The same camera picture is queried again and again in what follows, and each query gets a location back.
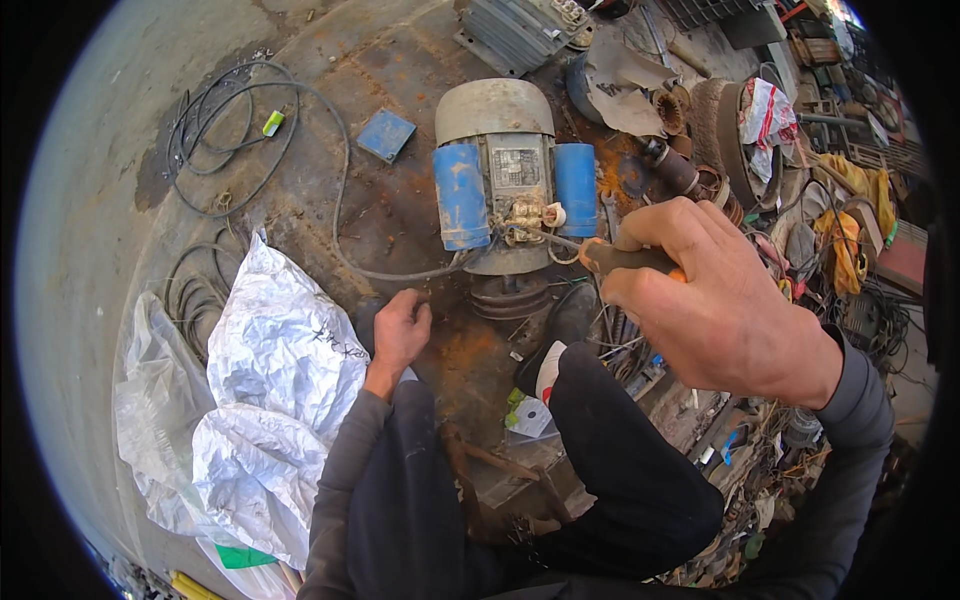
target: wrench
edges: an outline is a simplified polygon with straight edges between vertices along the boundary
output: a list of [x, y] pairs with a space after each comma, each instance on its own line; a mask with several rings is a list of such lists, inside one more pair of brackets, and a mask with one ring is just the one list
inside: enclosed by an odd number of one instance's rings
[[610, 241], [615, 242], [616, 234], [620, 229], [620, 225], [616, 222], [616, 208], [614, 207], [616, 197], [611, 191], [600, 192], [600, 202], [603, 203], [603, 207], [607, 211], [607, 225], [610, 228]]

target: yellow cloth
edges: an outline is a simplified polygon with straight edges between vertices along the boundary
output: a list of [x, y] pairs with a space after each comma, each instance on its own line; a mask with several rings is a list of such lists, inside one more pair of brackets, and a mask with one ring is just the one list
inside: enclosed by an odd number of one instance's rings
[[890, 235], [897, 217], [890, 202], [890, 174], [887, 170], [863, 169], [839, 155], [820, 155], [820, 160], [847, 178], [857, 194], [870, 201], [876, 212], [880, 233], [884, 238]]
[[856, 256], [860, 250], [855, 241], [848, 242], [844, 236], [851, 240], [858, 239], [860, 225], [846, 212], [841, 211], [839, 214], [843, 233], [840, 233], [840, 229], [833, 223], [832, 210], [828, 210], [813, 222], [813, 230], [818, 233], [829, 231], [829, 235], [824, 236], [824, 244], [833, 242], [833, 253], [836, 254], [836, 262], [833, 265], [833, 291], [837, 296], [843, 296], [848, 292], [859, 294], [860, 279], [856, 275]]

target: right hand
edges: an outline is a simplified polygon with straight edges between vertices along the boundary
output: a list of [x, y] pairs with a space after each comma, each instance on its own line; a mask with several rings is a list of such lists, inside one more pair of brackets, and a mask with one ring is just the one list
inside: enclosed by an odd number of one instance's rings
[[417, 290], [399, 292], [373, 318], [373, 360], [367, 366], [364, 389], [390, 401], [400, 376], [430, 340], [430, 305], [414, 307]]
[[615, 269], [603, 300], [624, 309], [687, 387], [779, 398], [819, 410], [843, 352], [810, 311], [789, 303], [753, 245], [709, 202], [684, 197], [636, 210], [614, 244], [660, 246], [680, 283], [653, 269]]

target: black pants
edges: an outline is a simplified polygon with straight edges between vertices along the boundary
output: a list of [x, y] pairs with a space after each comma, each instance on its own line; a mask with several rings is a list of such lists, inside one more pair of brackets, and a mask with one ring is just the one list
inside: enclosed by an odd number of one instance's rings
[[[394, 394], [350, 504], [348, 569], [360, 598], [481, 597], [509, 586], [493, 549], [466, 539], [453, 477], [419, 382]], [[570, 346], [550, 412], [593, 507], [534, 543], [550, 569], [641, 580], [704, 549], [723, 498], [660, 435], [585, 344]]]

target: black shoe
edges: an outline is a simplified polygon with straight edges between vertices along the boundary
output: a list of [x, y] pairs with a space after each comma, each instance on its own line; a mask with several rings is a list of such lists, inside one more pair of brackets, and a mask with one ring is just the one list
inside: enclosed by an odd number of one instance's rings
[[566, 345], [583, 342], [587, 338], [590, 325], [593, 323], [594, 306], [597, 302], [597, 293], [592, 283], [578, 283], [567, 292], [566, 296], [557, 301], [550, 309], [546, 318], [546, 337], [543, 344], [530, 357], [516, 368], [514, 385], [528, 396], [536, 396], [537, 375], [543, 358], [560, 340]]
[[370, 358], [373, 358], [373, 317], [387, 305], [387, 299], [379, 294], [367, 294], [357, 302], [353, 311], [353, 330], [357, 340], [364, 347]]

